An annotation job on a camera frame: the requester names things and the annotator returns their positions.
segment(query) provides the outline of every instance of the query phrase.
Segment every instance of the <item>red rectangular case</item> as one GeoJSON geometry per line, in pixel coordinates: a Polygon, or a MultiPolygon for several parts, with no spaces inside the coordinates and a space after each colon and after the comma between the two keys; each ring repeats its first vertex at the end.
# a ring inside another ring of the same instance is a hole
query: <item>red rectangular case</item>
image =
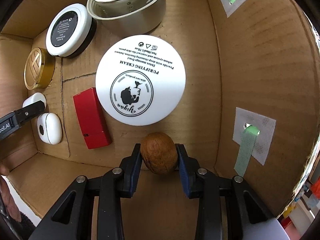
{"type": "Polygon", "coordinates": [[[96,89],[90,88],[73,96],[73,101],[82,135],[88,149],[111,144],[112,141],[96,89]]]}

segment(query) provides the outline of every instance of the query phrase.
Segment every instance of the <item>white cream jar lid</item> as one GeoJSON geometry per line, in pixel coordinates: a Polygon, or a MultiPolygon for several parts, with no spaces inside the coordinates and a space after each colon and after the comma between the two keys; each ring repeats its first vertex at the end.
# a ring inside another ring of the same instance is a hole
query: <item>white cream jar lid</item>
{"type": "Polygon", "coordinates": [[[96,90],[103,108],[129,125],[148,125],[169,115],[179,103],[186,72],[177,51],[148,35],[125,38],[102,57],[96,90]]]}
{"type": "Polygon", "coordinates": [[[70,56],[86,39],[91,24],[92,18],[84,5],[75,3],[65,7],[49,26],[45,40],[48,52],[53,56],[70,56]]]}

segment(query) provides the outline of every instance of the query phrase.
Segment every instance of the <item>human hand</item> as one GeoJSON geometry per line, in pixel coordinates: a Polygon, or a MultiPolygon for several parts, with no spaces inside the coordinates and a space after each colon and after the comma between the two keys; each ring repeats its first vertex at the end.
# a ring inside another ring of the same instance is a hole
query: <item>human hand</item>
{"type": "MultiPolygon", "coordinates": [[[[7,176],[9,175],[9,169],[5,167],[2,163],[0,163],[0,175],[7,176]]],[[[3,200],[4,205],[6,206],[9,215],[16,220],[17,222],[21,222],[21,214],[20,211],[14,202],[14,199],[10,193],[7,182],[0,176],[0,194],[3,200]]]]}

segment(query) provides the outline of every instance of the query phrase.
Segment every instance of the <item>woman silhouette logo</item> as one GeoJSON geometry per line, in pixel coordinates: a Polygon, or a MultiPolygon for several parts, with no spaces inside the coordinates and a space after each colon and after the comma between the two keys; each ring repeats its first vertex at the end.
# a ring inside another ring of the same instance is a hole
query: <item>woman silhouette logo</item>
{"type": "Polygon", "coordinates": [[[143,114],[153,99],[151,81],[137,70],[123,72],[111,85],[110,99],[113,107],[124,116],[143,114]]]}

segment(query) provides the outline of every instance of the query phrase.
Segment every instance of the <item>gold round container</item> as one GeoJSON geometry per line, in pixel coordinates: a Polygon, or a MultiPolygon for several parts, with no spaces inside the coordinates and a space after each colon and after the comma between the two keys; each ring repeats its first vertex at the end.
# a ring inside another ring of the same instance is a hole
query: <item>gold round container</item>
{"type": "Polygon", "coordinates": [[[52,80],[55,57],[46,49],[34,48],[24,67],[24,83],[27,89],[46,88],[52,80]]]}

